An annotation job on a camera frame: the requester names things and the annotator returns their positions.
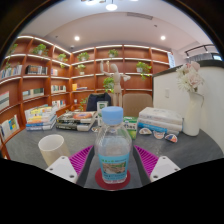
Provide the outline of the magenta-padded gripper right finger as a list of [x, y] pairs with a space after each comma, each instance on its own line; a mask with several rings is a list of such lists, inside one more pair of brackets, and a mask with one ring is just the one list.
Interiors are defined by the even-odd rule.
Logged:
[[167, 156], [158, 157], [137, 145], [133, 147], [133, 156], [143, 186], [180, 170]]

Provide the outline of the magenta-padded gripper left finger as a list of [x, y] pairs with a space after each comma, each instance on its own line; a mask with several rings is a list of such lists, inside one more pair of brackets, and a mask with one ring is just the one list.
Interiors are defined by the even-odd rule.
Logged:
[[79, 186], [84, 186], [93, 157], [94, 146], [91, 145], [70, 157], [59, 157], [47, 168], [47, 171]]

